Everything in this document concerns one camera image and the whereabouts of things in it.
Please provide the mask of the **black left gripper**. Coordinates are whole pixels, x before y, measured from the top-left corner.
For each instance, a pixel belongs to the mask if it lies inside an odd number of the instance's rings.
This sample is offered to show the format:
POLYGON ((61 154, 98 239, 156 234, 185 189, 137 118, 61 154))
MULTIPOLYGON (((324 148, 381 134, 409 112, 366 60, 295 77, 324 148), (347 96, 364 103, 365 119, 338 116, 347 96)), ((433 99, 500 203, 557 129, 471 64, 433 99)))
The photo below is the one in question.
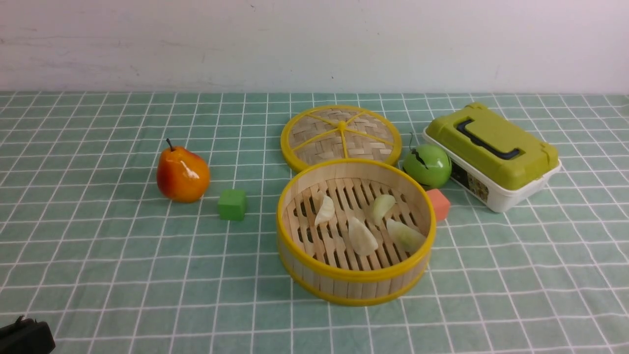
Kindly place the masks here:
POLYGON ((49 323, 25 316, 0 328, 0 352, 2 354, 50 354, 56 342, 49 323))

